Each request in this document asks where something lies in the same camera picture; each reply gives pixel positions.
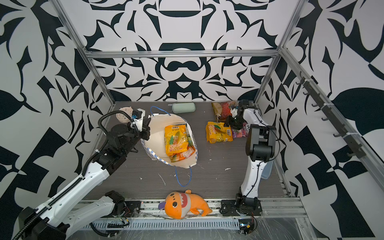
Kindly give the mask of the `purple pink candy bag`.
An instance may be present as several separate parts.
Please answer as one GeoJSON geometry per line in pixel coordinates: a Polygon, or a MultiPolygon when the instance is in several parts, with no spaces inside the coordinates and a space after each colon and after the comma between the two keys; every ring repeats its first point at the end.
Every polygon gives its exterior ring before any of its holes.
{"type": "Polygon", "coordinates": [[[232,130],[232,135],[233,135],[234,139],[247,137],[248,133],[249,133],[249,127],[248,127],[247,123],[243,123],[243,127],[240,130],[236,130],[233,128],[231,128],[231,130],[232,130]]]}

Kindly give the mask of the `gold red fruit snack bag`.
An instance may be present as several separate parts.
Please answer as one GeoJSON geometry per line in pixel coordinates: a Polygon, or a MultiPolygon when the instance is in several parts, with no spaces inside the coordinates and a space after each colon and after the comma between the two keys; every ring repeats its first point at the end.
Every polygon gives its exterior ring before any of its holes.
{"type": "Polygon", "coordinates": [[[213,102],[212,107],[217,122],[225,122],[228,117],[235,118],[238,113],[238,101],[213,102]]]}

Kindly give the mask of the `yellow snack bag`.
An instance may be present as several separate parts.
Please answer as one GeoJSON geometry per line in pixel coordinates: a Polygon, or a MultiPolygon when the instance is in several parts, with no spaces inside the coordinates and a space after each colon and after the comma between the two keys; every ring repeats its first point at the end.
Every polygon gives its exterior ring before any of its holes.
{"type": "Polygon", "coordinates": [[[187,150],[188,135],[186,125],[169,125],[165,127],[165,148],[167,156],[187,150]]]}
{"type": "Polygon", "coordinates": [[[225,123],[208,122],[206,134],[207,142],[211,144],[233,141],[232,129],[231,127],[226,127],[225,123]]]}

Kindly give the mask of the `blue checkered paper bag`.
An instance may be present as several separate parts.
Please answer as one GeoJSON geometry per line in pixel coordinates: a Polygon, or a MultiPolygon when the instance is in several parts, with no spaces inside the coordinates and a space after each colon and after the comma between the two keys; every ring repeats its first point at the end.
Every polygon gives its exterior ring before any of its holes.
{"type": "Polygon", "coordinates": [[[153,161],[191,170],[197,164],[198,148],[188,122],[158,107],[150,108],[150,138],[142,146],[153,161]]]}

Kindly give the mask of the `orange Fox's candy bag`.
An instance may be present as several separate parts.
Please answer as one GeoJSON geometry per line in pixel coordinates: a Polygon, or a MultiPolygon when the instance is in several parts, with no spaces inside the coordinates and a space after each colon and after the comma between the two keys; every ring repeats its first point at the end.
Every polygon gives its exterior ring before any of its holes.
{"type": "Polygon", "coordinates": [[[179,162],[184,159],[189,158],[194,152],[196,151],[196,148],[194,146],[194,143],[192,141],[192,138],[188,136],[188,147],[187,150],[181,153],[177,153],[171,157],[171,162],[179,162]]]}

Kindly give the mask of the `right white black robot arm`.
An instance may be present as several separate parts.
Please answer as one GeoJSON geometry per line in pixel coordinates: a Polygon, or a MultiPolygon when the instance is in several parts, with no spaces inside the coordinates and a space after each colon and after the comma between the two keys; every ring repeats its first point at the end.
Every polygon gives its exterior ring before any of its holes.
{"type": "Polygon", "coordinates": [[[236,211],[240,215],[260,215],[262,207],[259,196],[259,185],[262,173],[268,162],[275,159],[276,127],[268,125],[262,118],[261,111],[249,100],[238,103],[238,113],[234,118],[237,126],[246,124],[248,136],[246,155],[248,165],[245,179],[236,194],[236,211]]]}

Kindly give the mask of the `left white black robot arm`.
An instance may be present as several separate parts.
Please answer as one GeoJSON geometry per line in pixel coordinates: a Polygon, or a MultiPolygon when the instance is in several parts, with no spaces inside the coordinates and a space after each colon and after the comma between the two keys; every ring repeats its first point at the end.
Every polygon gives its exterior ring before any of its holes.
{"type": "Polygon", "coordinates": [[[100,150],[86,162],[82,172],[63,190],[37,208],[25,208],[19,214],[20,230],[15,240],[66,240],[79,229],[104,216],[120,215],[125,204],[123,196],[110,191],[96,202],[73,208],[96,186],[110,177],[127,159],[137,152],[136,144],[150,138],[150,118],[145,110],[132,114],[119,110],[100,117],[98,126],[106,135],[100,150]]]}

